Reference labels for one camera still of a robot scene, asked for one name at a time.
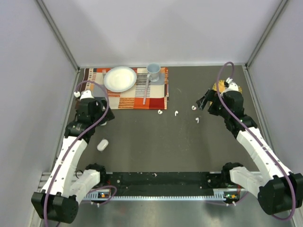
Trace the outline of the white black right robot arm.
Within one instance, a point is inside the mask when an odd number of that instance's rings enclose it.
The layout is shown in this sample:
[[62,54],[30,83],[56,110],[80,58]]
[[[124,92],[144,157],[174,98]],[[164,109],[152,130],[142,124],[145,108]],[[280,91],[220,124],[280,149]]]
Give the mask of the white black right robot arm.
[[303,176],[294,174],[273,153],[262,138],[255,121],[244,112],[244,99],[239,91],[218,95],[209,89],[196,104],[203,110],[224,119],[225,126],[245,148],[261,175],[255,175],[240,163],[223,166],[221,182],[226,187],[240,185],[253,194],[268,215],[300,208],[303,204]]

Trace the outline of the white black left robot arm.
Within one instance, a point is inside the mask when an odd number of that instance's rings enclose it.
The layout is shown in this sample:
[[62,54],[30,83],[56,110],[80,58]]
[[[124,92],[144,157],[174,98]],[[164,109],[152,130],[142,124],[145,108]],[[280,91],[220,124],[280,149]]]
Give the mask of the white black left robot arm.
[[105,98],[81,98],[75,118],[65,129],[62,148],[55,166],[41,191],[32,195],[31,202],[41,219],[70,224],[75,220],[79,204],[96,187],[107,183],[106,169],[89,164],[74,181],[80,157],[95,128],[114,119]]

